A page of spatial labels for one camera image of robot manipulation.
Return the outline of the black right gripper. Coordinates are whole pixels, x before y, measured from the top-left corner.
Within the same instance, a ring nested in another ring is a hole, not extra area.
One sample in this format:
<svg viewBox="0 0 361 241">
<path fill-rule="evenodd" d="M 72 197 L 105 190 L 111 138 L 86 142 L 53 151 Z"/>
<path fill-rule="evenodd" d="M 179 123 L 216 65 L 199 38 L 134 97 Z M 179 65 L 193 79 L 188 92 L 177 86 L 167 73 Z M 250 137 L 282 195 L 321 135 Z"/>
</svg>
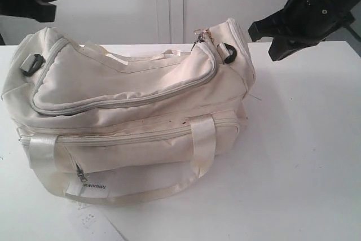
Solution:
<svg viewBox="0 0 361 241">
<path fill-rule="evenodd" d="M 354 6 L 355 0 L 289 0 L 283 12 L 253 22 L 248 34 L 252 41 L 273 38 L 268 54 L 272 61 L 280 61 L 340 28 L 355 36 Z"/>
</svg>

